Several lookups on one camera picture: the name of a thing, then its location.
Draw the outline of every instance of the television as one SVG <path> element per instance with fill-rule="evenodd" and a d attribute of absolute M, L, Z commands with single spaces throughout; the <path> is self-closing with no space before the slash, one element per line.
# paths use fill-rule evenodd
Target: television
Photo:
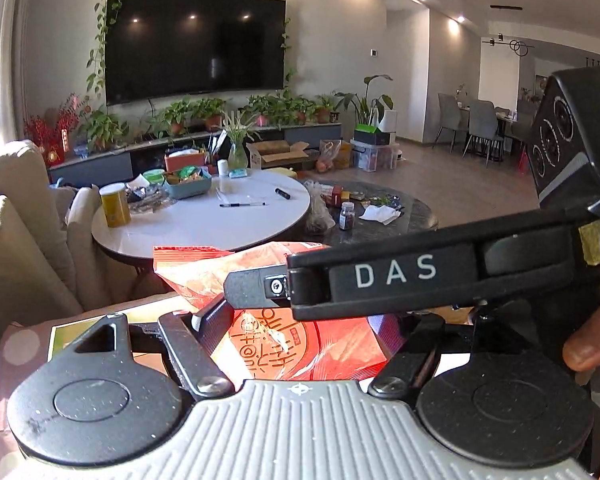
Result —
<path fill-rule="evenodd" d="M 284 86 L 283 0 L 122 0 L 107 5 L 107 105 Z"/>

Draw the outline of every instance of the white round table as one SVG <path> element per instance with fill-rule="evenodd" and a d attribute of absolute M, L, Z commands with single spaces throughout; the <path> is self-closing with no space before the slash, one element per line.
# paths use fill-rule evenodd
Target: white round table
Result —
<path fill-rule="evenodd" d="M 211 190 L 161 208 L 132 215 L 126 226 L 109 228 L 102 207 L 91 224 L 93 238 L 109 253 L 152 259 L 154 246 L 212 246 L 237 251 L 270 240 L 293 227 L 309 209 L 309 193 L 298 181 L 272 171 L 249 171 L 246 178 L 223 179 L 229 203 L 266 202 L 264 206 L 220 207 L 214 178 Z M 280 188 L 291 200 L 278 195 Z"/>

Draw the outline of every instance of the red snack bag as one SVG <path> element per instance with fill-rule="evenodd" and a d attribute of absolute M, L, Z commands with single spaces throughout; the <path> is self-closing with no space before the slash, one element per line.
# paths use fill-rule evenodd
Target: red snack bag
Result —
<path fill-rule="evenodd" d="M 235 254 L 155 248 L 154 269 L 196 312 L 222 294 L 229 272 L 282 264 L 290 254 L 321 248 L 299 242 L 272 242 Z M 236 311 L 212 358 L 236 386 L 245 378 L 362 380 L 375 376 L 387 361 L 365 318 L 298 322 L 286 308 Z"/>

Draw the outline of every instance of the pen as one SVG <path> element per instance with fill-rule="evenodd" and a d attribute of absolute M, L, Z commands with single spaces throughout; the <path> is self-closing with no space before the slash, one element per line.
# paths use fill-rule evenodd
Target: pen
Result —
<path fill-rule="evenodd" d="M 265 202 L 247 202 L 244 204 L 235 203 L 235 204 L 220 204 L 220 207 L 245 207 L 250 205 L 267 205 Z"/>
<path fill-rule="evenodd" d="M 276 193 L 278 193 L 282 198 L 286 198 L 287 200 L 291 200 L 291 195 L 289 193 L 282 191 L 279 187 L 276 188 Z"/>

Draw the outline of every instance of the round coffee table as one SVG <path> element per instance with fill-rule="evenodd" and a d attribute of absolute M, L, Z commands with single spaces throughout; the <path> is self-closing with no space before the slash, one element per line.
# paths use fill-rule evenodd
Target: round coffee table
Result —
<path fill-rule="evenodd" d="M 365 209 L 359 201 L 351 200 L 355 204 L 356 221 L 350 231 L 342 231 L 338 225 L 340 218 L 340 208 L 330 207 L 331 217 L 336 221 L 336 225 L 327 232 L 319 235 L 307 235 L 304 240 L 311 242 L 320 242 L 329 246 L 338 246 L 343 244 L 359 244 L 372 242 L 375 240 L 385 240 L 394 236 L 400 236 L 407 233 L 419 231 L 429 231 L 438 228 L 438 218 L 433 211 L 424 202 L 414 198 L 407 193 L 392 189 L 390 187 L 376 186 L 367 182 L 343 180 L 338 182 L 326 182 L 321 180 L 321 184 L 333 186 L 338 184 L 347 191 L 359 191 L 365 194 L 365 199 L 373 196 L 383 197 L 386 195 L 400 197 L 400 202 L 404 206 L 403 215 L 395 219 L 389 225 L 383 225 L 380 222 L 361 220 Z"/>
<path fill-rule="evenodd" d="M 179 200 L 155 213 L 133 215 L 126 226 L 109 228 L 100 208 L 91 234 L 115 259 L 135 266 L 149 263 L 154 246 L 212 246 L 238 251 L 256 246 L 291 229 L 309 209 L 309 193 L 299 182 L 271 171 L 250 171 L 246 178 L 227 179 L 225 198 L 233 202 L 266 202 L 264 206 L 220 207 L 220 179 L 202 196 Z M 280 188 L 286 200 L 275 193 Z"/>

